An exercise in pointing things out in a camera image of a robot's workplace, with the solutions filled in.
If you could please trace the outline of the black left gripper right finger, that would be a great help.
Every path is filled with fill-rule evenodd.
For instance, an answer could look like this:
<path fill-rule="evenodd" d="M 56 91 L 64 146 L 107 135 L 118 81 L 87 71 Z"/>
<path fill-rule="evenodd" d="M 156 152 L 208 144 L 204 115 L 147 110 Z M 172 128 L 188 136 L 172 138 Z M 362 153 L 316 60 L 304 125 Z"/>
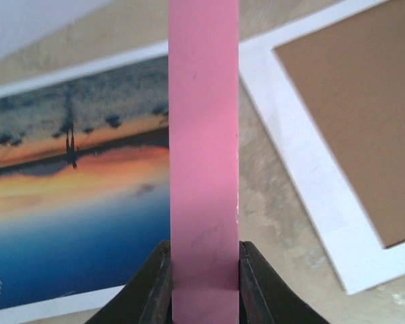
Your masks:
<path fill-rule="evenodd" d="M 328 324 L 250 241 L 240 242 L 240 323 Z"/>

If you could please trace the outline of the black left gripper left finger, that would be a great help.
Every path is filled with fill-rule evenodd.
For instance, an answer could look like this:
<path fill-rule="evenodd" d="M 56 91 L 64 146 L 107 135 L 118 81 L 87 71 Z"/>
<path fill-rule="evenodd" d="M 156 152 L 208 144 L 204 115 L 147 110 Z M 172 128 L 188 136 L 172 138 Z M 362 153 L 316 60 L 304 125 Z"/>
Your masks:
<path fill-rule="evenodd" d="M 131 280 L 86 324 L 172 323 L 171 244 L 161 241 Z"/>

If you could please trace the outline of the sunset landscape photo print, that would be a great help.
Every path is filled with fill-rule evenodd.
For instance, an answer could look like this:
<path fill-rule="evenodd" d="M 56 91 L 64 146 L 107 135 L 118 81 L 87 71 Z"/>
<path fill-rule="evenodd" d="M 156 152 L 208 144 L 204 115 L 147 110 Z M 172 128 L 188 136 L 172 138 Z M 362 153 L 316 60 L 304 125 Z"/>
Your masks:
<path fill-rule="evenodd" d="M 166 42 L 0 86 L 0 311 L 124 285 L 169 237 Z"/>

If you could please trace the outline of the pink wooden picture frame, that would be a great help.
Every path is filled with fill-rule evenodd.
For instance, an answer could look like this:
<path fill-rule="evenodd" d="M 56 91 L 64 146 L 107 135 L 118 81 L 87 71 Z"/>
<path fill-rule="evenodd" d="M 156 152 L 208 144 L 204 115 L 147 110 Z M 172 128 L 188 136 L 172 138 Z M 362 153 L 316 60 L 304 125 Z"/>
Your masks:
<path fill-rule="evenodd" d="M 239 321 L 237 1 L 169 2 L 174 323 Z"/>

